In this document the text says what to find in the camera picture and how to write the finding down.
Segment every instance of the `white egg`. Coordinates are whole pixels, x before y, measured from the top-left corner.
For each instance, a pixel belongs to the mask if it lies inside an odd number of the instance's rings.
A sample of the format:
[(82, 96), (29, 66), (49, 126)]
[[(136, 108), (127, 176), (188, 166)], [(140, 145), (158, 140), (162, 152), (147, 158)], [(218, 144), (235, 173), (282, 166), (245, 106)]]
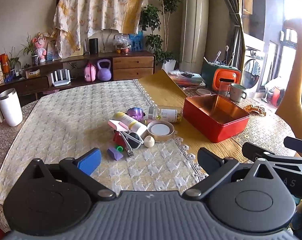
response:
[(154, 146), (155, 144), (155, 141), (154, 141), (154, 138), (150, 135), (148, 135), (145, 139), (144, 139), (144, 146), (145, 147), (148, 147), (148, 148), (151, 148)]

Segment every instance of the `pink suitcase toy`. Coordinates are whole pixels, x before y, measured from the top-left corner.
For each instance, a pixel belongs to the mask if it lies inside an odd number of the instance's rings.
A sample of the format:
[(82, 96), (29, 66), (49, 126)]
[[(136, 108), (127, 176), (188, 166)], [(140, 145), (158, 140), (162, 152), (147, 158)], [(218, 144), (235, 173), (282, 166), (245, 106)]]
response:
[(96, 68), (90, 62), (84, 68), (84, 80), (87, 82), (95, 81)]

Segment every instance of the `glass cup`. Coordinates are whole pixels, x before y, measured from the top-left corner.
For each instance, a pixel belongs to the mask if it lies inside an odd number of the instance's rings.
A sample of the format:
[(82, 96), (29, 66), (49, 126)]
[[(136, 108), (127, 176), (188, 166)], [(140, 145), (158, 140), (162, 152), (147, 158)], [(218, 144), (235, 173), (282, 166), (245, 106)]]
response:
[(230, 86), (231, 86), (230, 82), (221, 81), (218, 94), (227, 97), (227, 94), (230, 90)]

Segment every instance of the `wooden cabinet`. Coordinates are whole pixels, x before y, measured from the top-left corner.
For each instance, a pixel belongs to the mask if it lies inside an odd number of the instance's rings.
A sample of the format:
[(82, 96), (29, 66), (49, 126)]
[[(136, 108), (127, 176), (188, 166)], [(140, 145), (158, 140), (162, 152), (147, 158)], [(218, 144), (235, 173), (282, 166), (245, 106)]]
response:
[(128, 69), (114, 69), (113, 80), (129, 80), (143, 78), (153, 74), (153, 68), (128, 68)]
[(112, 61), (113, 69), (153, 68), (153, 57), (117, 57)]
[(112, 59), (113, 80), (138, 79), (154, 72), (154, 58), (149, 57), (116, 57)]
[(155, 56), (147, 51), (132, 51), (128, 54), (117, 54), (115, 52), (98, 53), (93, 55), (82, 55), (76, 57), (69, 57), (58, 59), (55, 61), (46, 61), (32, 69), (40, 69), (40, 75), (30, 79), (13, 80), (12, 82), (0, 86), (0, 93), (3, 91), (15, 88), (19, 96), (27, 94), (35, 94), (42, 91), (51, 90), (64, 90), (93, 83), (99, 83), (96, 79), (95, 82), (85, 82), (84, 78), (72, 79), (71, 83), (65, 86), (53, 87), (51, 82), (50, 73), (63, 68), (63, 63), (76, 62), (76, 61), (89, 61), (96, 64), (99, 59), (110, 59), (112, 62), (112, 78), (114, 81), (138, 79), (147, 75), (151, 75), (155, 70)]

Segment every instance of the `potted plant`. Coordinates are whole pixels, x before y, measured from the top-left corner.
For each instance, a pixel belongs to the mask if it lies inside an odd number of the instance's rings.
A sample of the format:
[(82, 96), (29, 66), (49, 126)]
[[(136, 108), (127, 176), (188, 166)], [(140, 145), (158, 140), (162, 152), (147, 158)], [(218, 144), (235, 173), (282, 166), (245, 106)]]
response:
[[(168, 52), (168, 34), (169, 34), (169, 20), (170, 15), (177, 10), (178, 3), (181, 0), (159, 0), (161, 2), (161, 9), (153, 5), (148, 5), (144, 7), (141, 12), (140, 26), (143, 31), (147, 28), (151, 28), (152, 34), (146, 36), (146, 46), (149, 46), (156, 57), (157, 63), (161, 63), (162, 68), (166, 71), (173, 70), (176, 60), (171, 52)], [(155, 29), (160, 30), (161, 22), (158, 15), (161, 12), (163, 16), (164, 25), (164, 41), (158, 34), (153, 34)]]
[(29, 55), (29, 53), (31, 54), (32, 58), (32, 65), (37, 65), (37, 61), (38, 61), (38, 55), (35, 53), (36, 51), (36, 47), (35, 47), (35, 42), (33, 42), (33, 39), (31, 39), (31, 36), (28, 33), (28, 37), (27, 37), (27, 45), (21, 44), (24, 47), (23, 50), (23, 55), (27, 54)]
[(16, 54), (15, 47), (12, 47), (11, 52), (9, 52), (9, 65), (10, 65), (10, 70), (13, 69), (20, 69), (21, 68), (21, 62), (19, 61), (20, 58), (20, 50), (18, 54)]

